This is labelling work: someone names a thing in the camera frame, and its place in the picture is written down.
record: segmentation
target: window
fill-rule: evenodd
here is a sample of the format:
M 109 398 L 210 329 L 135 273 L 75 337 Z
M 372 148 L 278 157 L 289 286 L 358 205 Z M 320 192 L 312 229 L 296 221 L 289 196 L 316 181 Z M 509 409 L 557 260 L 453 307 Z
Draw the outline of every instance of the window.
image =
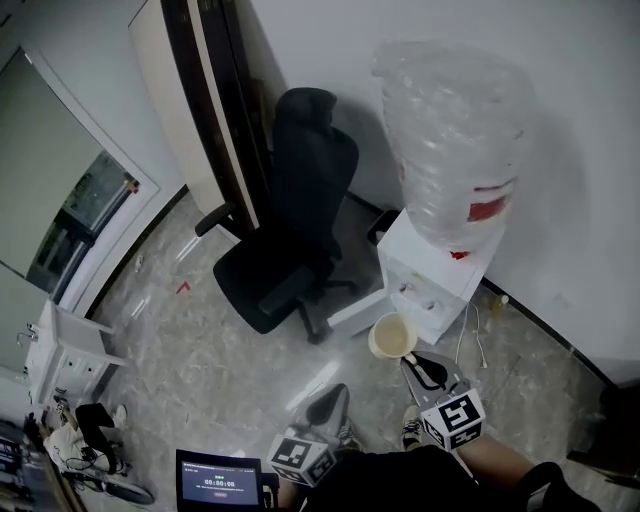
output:
M 102 151 L 66 198 L 34 258 L 27 280 L 62 298 L 82 259 L 138 182 Z

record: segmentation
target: chair armrest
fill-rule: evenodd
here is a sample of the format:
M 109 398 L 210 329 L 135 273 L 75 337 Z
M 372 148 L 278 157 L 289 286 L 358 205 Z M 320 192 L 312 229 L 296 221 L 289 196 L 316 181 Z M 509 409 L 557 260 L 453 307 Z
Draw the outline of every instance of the chair armrest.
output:
M 284 281 L 271 290 L 271 292 L 260 301 L 258 307 L 263 313 L 272 315 L 280 308 L 304 295 L 316 282 L 316 279 L 316 275 L 309 267 L 301 265 L 289 274 Z
M 235 210 L 235 208 L 235 203 L 227 201 L 222 206 L 213 210 L 210 214 L 206 215 L 204 219 L 198 222 L 198 224 L 196 224 L 196 235 L 204 236 L 206 233 L 211 231 L 211 229 L 220 224 L 220 221 Z

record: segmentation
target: black shorts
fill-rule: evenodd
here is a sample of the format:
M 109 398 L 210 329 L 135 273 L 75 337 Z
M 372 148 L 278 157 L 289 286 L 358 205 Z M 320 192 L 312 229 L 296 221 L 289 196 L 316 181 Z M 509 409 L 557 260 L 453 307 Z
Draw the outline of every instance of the black shorts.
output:
M 343 452 L 336 467 L 310 492 L 307 507 L 314 512 L 524 512 L 533 495 L 537 510 L 598 510 L 567 486 L 557 464 L 541 464 L 513 492 L 497 493 L 478 485 L 451 454 L 435 446 L 383 455 Z

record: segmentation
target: faucet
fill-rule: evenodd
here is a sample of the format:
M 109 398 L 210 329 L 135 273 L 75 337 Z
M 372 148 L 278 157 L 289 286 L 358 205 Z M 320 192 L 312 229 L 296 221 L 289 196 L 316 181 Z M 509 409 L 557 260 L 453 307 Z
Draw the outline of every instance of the faucet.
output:
M 18 335 L 16 336 L 16 341 L 18 342 L 18 345 L 20 345 L 21 347 L 23 346 L 22 342 L 20 341 L 21 336 L 28 338 L 29 341 L 31 342 L 38 341 L 38 332 L 33 327 L 33 324 L 27 324 L 27 330 L 29 331 L 29 334 L 26 334 L 24 332 L 19 332 Z

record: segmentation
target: tablet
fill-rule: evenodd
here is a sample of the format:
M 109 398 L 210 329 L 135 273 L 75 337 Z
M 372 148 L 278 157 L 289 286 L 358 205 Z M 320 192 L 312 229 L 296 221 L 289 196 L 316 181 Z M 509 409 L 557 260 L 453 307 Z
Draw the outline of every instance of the tablet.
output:
M 176 450 L 176 494 L 181 510 L 263 510 L 259 459 Z

